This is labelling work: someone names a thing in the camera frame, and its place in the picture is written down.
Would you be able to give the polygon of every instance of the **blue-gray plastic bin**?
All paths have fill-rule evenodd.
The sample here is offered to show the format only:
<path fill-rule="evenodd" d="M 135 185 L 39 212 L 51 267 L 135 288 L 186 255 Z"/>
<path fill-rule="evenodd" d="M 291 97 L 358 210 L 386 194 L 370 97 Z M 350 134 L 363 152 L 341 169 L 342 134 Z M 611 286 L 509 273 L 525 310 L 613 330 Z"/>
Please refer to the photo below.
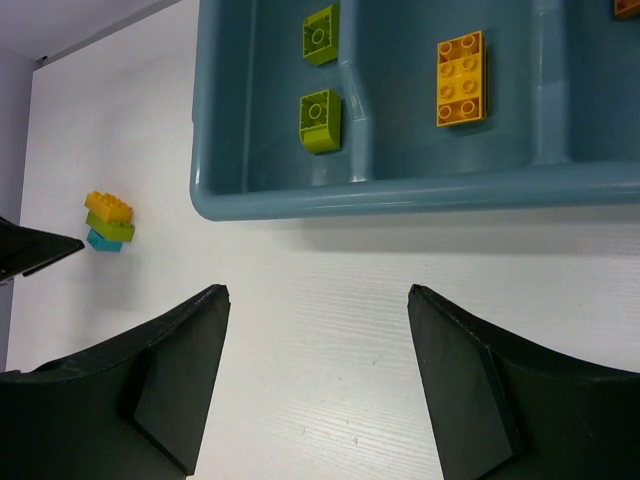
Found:
<path fill-rule="evenodd" d="M 211 220 L 640 200 L 640 17 L 608 0 L 340 2 L 340 53 L 302 57 L 323 0 L 201 0 L 191 198 Z M 483 30 L 489 117 L 436 127 L 436 47 Z M 343 102 L 313 155 L 300 97 Z"/>

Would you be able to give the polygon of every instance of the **white table surface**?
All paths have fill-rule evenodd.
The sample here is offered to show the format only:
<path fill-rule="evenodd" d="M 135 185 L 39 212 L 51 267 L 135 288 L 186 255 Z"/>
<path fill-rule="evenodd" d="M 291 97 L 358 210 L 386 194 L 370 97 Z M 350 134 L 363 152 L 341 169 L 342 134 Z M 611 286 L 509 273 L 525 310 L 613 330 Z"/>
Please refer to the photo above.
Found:
<path fill-rule="evenodd" d="M 216 224 L 188 194 L 197 1 L 35 73 L 22 223 L 79 238 L 136 211 L 121 254 L 18 279 L 29 370 L 212 283 L 232 310 L 196 479 L 441 478 L 406 314 L 412 283 L 533 341 L 640 371 L 640 208 Z"/>

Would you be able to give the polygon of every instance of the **orange lego brick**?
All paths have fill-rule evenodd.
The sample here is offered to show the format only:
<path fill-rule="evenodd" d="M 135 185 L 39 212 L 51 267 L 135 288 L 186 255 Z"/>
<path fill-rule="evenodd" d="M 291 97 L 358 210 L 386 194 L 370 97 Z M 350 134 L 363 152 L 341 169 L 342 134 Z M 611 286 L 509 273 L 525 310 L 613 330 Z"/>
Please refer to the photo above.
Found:
<path fill-rule="evenodd" d="M 613 14 L 625 19 L 640 13 L 640 0 L 613 0 Z"/>
<path fill-rule="evenodd" d="M 486 50 L 481 31 L 438 44 L 437 126 L 487 117 Z"/>
<path fill-rule="evenodd" d="M 133 209 L 110 193 L 91 192 L 84 206 L 105 222 L 131 223 L 133 218 Z"/>

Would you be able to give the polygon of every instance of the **lime green lego brick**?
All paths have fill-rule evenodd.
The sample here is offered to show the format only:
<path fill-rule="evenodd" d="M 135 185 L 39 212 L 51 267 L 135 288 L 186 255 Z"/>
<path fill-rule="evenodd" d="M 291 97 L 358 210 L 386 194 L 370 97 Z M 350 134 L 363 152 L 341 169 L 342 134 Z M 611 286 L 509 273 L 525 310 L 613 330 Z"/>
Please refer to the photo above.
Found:
<path fill-rule="evenodd" d="M 300 98 L 300 141 L 311 153 L 340 148 L 342 98 L 333 90 Z"/>
<path fill-rule="evenodd" d="M 135 232 L 130 223 L 105 222 L 93 212 L 87 215 L 87 225 L 109 242 L 130 242 Z"/>
<path fill-rule="evenodd" d="M 314 65 L 338 58 L 340 5 L 331 5 L 307 17 L 302 25 L 302 56 Z"/>

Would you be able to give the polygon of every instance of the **teal lego brick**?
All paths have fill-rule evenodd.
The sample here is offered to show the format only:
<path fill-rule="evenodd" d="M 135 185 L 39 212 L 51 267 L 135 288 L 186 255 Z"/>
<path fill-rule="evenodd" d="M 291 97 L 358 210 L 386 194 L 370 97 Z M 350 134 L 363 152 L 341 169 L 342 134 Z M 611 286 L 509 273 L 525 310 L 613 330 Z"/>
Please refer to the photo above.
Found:
<path fill-rule="evenodd" d="M 122 249 L 121 242 L 110 242 L 109 240 L 105 240 L 94 229 L 89 230 L 89 235 L 87 236 L 87 242 L 89 242 L 89 245 L 91 245 L 98 252 L 117 253 Z"/>

